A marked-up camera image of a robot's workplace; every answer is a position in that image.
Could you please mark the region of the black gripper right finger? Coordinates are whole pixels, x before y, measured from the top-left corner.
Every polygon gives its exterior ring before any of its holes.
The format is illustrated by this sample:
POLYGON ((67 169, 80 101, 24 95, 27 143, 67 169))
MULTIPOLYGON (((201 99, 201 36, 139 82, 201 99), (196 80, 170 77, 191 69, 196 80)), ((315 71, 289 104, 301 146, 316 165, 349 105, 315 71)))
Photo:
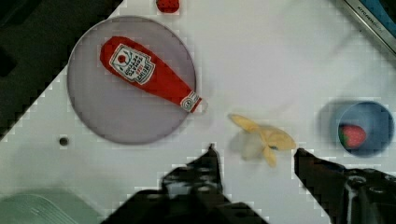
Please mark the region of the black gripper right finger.
POLYGON ((294 173, 328 214, 332 224, 396 224, 396 182, 376 169, 347 169, 303 148, 294 173))

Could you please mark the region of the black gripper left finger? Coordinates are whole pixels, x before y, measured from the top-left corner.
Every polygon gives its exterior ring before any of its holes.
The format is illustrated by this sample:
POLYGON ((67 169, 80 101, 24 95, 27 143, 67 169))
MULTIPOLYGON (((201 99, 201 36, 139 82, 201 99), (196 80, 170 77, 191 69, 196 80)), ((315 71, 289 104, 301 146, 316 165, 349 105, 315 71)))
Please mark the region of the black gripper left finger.
POLYGON ((165 175, 159 189, 135 193, 101 224, 268 224, 245 203, 223 194, 213 145, 165 175))

